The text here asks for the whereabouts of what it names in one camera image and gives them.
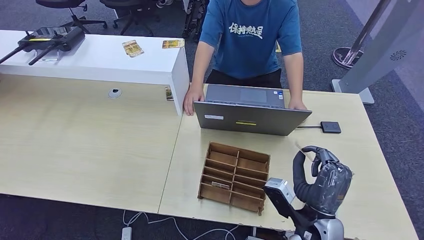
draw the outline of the white cable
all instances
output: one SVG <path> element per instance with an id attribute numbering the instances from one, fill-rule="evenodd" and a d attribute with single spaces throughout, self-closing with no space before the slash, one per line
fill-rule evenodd
<path id="1" fill-rule="evenodd" d="M 146 214 L 145 212 L 139 211 L 139 212 L 137 212 L 134 216 L 132 216 L 132 217 L 131 217 L 131 219 L 128 221 L 128 223 L 126 223 L 126 222 L 125 222 L 125 212 L 126 212 L 126 210 L 124 209 L 124 211 L 123 211 L 123 215 L 122 215 L 122 222 L 123 222 L 123 224 L 124 224 L 124 225 L 126 225 L 127 227 L 129 227 L 129 226 L 130 226 L 130 224 L 134 223 L 134 222 L 135 222 L 135 221 L 136 221 L 136 220 L 140 217 L 140 215 L 141 215 L 141 214 L 144 214 L 144 216 L 146 217 L 147 224 L 160 223 L 160 222 L 166 221 L 166 220 L 168 220 L 168 219 L 172 219 L 172 220 L 173 220 L 173 222 L 174 222 L 174 224 L 175 224 L 176 229 L 177 229 L 177 230 L 178 230 L 178 232 L 179 232 L 179 234 L 181 234 L 181 236 L 182 236 L 185 240 L 189 240 L 189 239 L 188 239 L 188 238 L 187 238 L 187 237 L 186 237 L 186 236 L 185 236 L 185 235 L 181 232 L 180 228 L 179 228 L 179 227 L 178 227 L 178 225 L 177 225 L 177 221 L 176 221 L 176 220 L 175 220 L 175 218 L 174 218 L 174 217 L 172 217 L 172 216 L 167 217 L 167 218 L 164 218 L 164 219 L 161 219 L 161 220 L 149 221 L 149 217 L 147 216 L 147 214 Z M 235 230 L 235 229 L 236 229 L 236 228 L 238 228 L 238 227 L 239 227 L 239 225 L 237 225 L 237 226 L 233 227 L 231 230 L 222 229 L 222 228 L 215 228 L 215 229 L 209 230 L 209 231 L 207 231 L 207 232 L 205 232 L 205 233 L 203 233 L 203 234 L 201 234 L 201 235 L 199 235 L 199 236 L 195 237 L 193 240 L 197 240 L 197 239 L 199 239 L 199 238 L 203 237 L 204 235 L 206 235 L 206 234 L 208 234 L 208 233 L 211 233 L 211 232 L 214 232 L 214 231 L 224 231 L 224 232 L 226 232 L 226 235 L 225 235 L 225 239 L 224 239 L 224 240 L 227 240 L 228 235 L 231 235 L 232 239 L 233 239 L 233 240 L 236 240 L 236 237 L 233 235 L 232 231 L 233 231 L 233 230 Z"/>

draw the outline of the man's arm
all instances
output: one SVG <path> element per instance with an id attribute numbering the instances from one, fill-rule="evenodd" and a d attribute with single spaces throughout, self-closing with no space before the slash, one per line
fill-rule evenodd
<path id="1" fill-rule="evenodd" d="M 189 116 L 194 114 L 193 102 L 205 100 L 203 81 L 206 69 L 208 69 L 211 62 L 220 35 L 224 32 L 223 6 L 221 4 L 223 4 L 222 1 L 211 0 L 207 6 L 200 40 L 194 57 L 193 78 L 191 86 L 185 94 L 183 104 L 184 111 Z"/>
<path id="2" fill-rule="evenodd" d="M 199 41 L 197 45 L 196 55 L 194 57 L 193 78 L 191 80 L 191 85 L 194 87 L 202 88 L 202 91 L 205 73 L 208 69 L 209 63 L 211 62 L 214 50 L 215 48 L 213 46 L 203 41 Z"/>
<path id="3" fill-rule="evenodd" d="M 284 66 L 287 73 L 288 88 L 290 89 L 290 103 L 288 108 L 306 110 L 302 101 L 304 83 L 304 56 L 301 52 L 285 55 Z"/>
<path id="4" fill-rule="evenodd" d="M 291 109 L 306 110 L 302 101 L 304 82 L 304 58 L 302 55 L 301 27 L 299 8 L 295 0 L 287 11 L 278 31 L 277 41 L 283 54 L 285 71 L 287 73 L 288 87 L 290 89 Z"/>

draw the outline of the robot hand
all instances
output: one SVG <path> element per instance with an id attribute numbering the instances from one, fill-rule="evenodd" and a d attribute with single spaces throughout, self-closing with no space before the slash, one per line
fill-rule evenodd
<path id="1" fill-rule="evenodd" d="M 311 175 L 313 184 L 306 182 L 304 153 L 314 152 Z M 343 165 L 329 150 L 317 146 L 306 146 L 293 160 L 294 193 L 297 198 L 316 211 L 334 216 L 349 190 L 352 171 Z"/>

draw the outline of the desk hole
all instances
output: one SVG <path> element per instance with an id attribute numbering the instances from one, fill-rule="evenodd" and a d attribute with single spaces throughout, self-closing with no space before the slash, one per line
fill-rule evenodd
<path id="1" fill-rule="evenodd" d="M 113 88 L 109 91 L 109 98 L 116 99 L 122 94 L 122 91 L 119 88 Z"/>

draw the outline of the laptop keyboard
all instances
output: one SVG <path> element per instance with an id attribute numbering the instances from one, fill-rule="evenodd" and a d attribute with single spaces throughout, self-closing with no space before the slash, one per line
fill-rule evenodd
<path id="1" fill-rule="evenodd" d="M 264 108 L 272 108 L 272 109 L 284 109 L 282 106 L 272 106 L 272 105 L 265 105 L 265 104 L 252 104 L 252 103 L 235 103 L 231 101 L 217 101 L 217 100 L 208 100 L 208 103 L 215 103 L 215 104 L 228 104 L 228 105 L 241 105 L 241 106 L 252 106 L 252 107 L 264 107 Z"/>

